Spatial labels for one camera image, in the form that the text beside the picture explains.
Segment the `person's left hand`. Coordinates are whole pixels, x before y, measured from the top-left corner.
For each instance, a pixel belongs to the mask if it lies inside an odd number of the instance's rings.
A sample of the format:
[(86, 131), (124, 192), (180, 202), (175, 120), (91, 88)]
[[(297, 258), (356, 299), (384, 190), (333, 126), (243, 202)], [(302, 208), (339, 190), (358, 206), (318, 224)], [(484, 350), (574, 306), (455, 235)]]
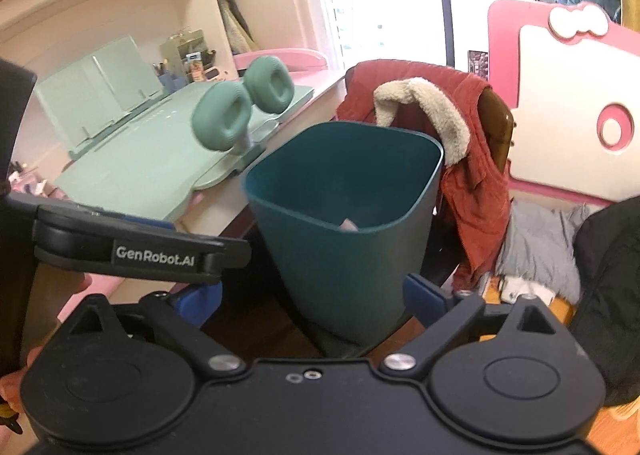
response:
[(18, 354), (20, 367), (1, 377), (1, 438), (5, 430), (21, 435), (18, 422), (24, 412), (21, 384), (26, 371), (32, 366), (44, 344), (60, 326), (58, 315), (74, 295), (82, 293), (92, 284), (88, 273), (73, 272), (40, 265), (27, 301), (21, 347)]

